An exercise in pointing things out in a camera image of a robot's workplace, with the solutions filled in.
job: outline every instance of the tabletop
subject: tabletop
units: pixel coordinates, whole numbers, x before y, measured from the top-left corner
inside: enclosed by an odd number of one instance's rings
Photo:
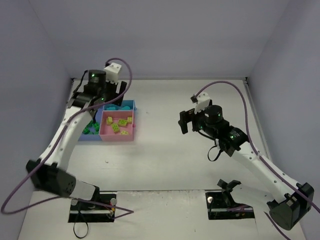
[[[216,162],[208,161],[213,142],[192,132],[191,126],[189,133],[181,133],[179,113],[193,108],[190,97],[210,82],[134,80],[124,97],[135,100],[137,107],[134,141],[78,142],[68,172],[101,191],[118,192],[118,205],[135,210],[112,224],[92,223],[86,239],[283,239],[258,209],[254,209],[255,219],[212,221],[205,216],[205,191],[219,189],[220,179],[239,180],[267,191],[250,171],[226,154]],[[265,154],[244,83],[230,82],[244,94],[251,137]],[[232,86],[215,84],[205,92],[213,104],[222,107],[231,125],[245,131],[244,106]],[[45,197],[48,193],[35,191],[31,203]],[[57,199],[29,209],[19,240],[76,239],[68,223],[69,206],[69,199]],[[286,233],[293,240],[305,239],[299,224]]]

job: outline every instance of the robotic arm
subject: robotic arm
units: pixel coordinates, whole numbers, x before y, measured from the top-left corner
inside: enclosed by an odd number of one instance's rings
[[[196,98],[192,97],[191,100],[196,103],[196,107],[180,112],[178,124],[182,133],[186,134],[188,132],[187,123],[192,122],[193,132],[205,132],[208,138],[215,141],[221,152],[225,152],[229,157],[249,169],[265,185],[273,197],[273,199],[269,198],[270,201],[265,202],[271,218],[283,229],[291,230],[311,209],[310,203],[288,187],[261,161],[260,151],[257,151],[259,155],[255,154],[248,136],[241,129],[230,125],[224,119],[222,108],[218,105],[212,105],[212,100],[207,93],[202,92]],[[283,179],[295,186],[311,201],[313,200],[314,189],[312,186],[308,183],[299,184],[283,173],[267,157],[263,156],[263,159]],[[220,179],[217,185],[222,188],[225,195],[231,196],[230,193],[240,184],[241,182],[236,180],[226,183]]]
[[[31,176],[31,181],[35,188],[64,197],[100,201],[100,189],[97,186],[76,179],[75,176],[67,172],[70,156],[83,129],[93,119],[97,109],[85,111],[77,115],[71,122],[68,119],[81,111],[82,109],[105,103],[123,93],[127,83],[122,81],[118,83],[118,74],[121,65],[117,63],[108,64],[104,70],[89,70],[88,83],[83,86],[83,92],[74,92],[70,101],[67,103],[67,109],[63,120],[54,135],[51,143],[41,154],[38,160],[29,160],[26,170],[30,173],[41,161],[48,155],[52,146],[59,139],[59,135],[67,125],[67,130],[62,139],[59,140],[54,152],[48,158],[35,174]],[[120,106],[123,96],[113,104]]]

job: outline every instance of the yellow object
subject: yellow object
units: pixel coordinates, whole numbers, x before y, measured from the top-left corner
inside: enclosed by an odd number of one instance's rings
[[[112,122],[113,122],[112,117],[108,116],[108,117],[106,118],[106,124],[107,124],[107,125],[111,125]]]
[[[129,133],[127,131],[121,131],[120,135],[129,135]]]
[[[128,116],[127,122],[128,124],[132,124],[132,116]]]
[[[118,125],[119,125],[120,127],[125,127],[125,126],[127,126],[127,120],[119,119]]]
[[[120,128],[119,128],[118,124],[112,123],[111,127],[112,127],[113,132],[115,132],[115,133],[120,132]]]

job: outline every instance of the gray wall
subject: gray wall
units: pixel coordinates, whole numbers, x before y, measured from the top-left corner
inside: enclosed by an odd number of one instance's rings
[[[289,0],[30,0],[73,76],[121,57],[135,78],[247,77]]]
[[[0,203],[49,144],[64,112],[70,79],[28,0],[0,0]],[[9,210],[29,204],[27,182]],[[25,213],[0,214],[0,239],[19,236]]]
[[[291,0],[250,76],[249,87],[273,160],[317,190],[320,205],[320,0]],[[302,220],[317,240],[320,215]]]

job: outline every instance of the pink bin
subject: pink bin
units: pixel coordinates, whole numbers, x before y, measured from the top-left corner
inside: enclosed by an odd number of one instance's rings
[[[101,118],[101,125],[99,135],[102,141],[108,142],[127,142],[134,140],[134,124],[135,124],[135,112],[132,111],[103,111]],[[113,123],[118,123],[119,119],[127,120],[128,117],[132,117],[132,123],[127,123],[125,127],[119,126],[120,131],[114,133],[112,127],[107,125],[107,118],[112,117]],[[120,135],[121,131],[127,131],[129,135]]]

